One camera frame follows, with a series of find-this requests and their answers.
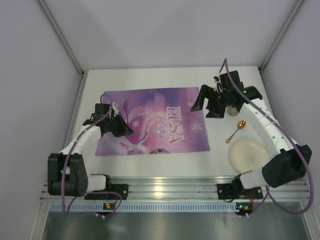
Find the iridescent purple fork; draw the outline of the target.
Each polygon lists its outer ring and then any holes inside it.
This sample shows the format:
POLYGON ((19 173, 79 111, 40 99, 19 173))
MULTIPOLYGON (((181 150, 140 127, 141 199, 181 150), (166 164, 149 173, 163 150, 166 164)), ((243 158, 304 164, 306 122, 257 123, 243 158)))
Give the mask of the iridescent purple fork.
POLYGON ((129 123, 129 118, 128 118, 128 105, 129 105, 129 100, 126 99, 123 103, 123 111, 125 113, 125 117, 126 117, 126 123, 128 124, 129 123))

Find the purple Elsa placemat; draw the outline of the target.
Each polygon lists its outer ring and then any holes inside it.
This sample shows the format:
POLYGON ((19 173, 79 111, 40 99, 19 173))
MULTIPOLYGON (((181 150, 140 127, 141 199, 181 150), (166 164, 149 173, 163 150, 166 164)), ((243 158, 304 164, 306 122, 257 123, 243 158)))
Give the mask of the purple Elsa placemat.
POLYGON ((133 134, 106 133, 97 142, 96 156, 195 153, 210 150, 204 113, 191 112, 198 87, 106 91, 103 103, 113 102, 133 134))

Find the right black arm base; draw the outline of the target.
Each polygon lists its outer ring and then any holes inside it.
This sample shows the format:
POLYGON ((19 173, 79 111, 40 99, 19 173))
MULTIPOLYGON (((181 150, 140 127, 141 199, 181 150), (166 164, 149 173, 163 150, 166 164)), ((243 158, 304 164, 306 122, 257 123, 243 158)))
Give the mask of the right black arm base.
POLYGON ((264 198, 261 187, 245 189, 240 181, 240 176, 235 176, 230 183, 219 183, 217 194, 219 200, 232 202, 234 200, 262 200, 264 198))

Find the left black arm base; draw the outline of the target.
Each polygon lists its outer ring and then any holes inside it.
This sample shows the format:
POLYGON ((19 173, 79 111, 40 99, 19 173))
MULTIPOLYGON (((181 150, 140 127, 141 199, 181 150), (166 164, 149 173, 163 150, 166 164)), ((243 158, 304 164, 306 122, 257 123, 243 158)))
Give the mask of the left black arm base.
POLYGON ((126 200, 129 193, 128 184, 112 183, 104 190, 93 191, 84 196, 85 200, 126 200))

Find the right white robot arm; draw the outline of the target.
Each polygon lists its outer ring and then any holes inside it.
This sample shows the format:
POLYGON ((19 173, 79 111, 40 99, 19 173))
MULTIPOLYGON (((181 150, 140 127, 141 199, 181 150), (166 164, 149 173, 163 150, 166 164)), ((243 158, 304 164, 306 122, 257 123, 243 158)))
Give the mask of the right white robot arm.
POLYGON ((240 189, 262 186, 277 188, 301 179, 310 172, 307 168, 312 155, 310 147, 299 145, 284 132, 255 86, 245 87, 236 70, 214 79, 216 87, 201 86, 191 111, 202 110, 205 99, 208 100, 207 118, 222 119, 228 107, 236 108, 258 134, 269 156, 264 166, 234 178, 240 189))

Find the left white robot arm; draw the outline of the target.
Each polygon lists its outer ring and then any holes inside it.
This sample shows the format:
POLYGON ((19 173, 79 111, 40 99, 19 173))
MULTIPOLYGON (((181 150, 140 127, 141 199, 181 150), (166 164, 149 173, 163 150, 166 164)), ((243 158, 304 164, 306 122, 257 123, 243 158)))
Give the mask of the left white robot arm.
POLYGON ((107 133, 119 138, 134 132, 115 103, 97 103, 95 112, 84 121, 79 133, 68 146, 48 157, 47 190, 51 196, 83 197, 87 193, 112 188, 108 175, 88 174, 85 165, 89 150, 107 133))

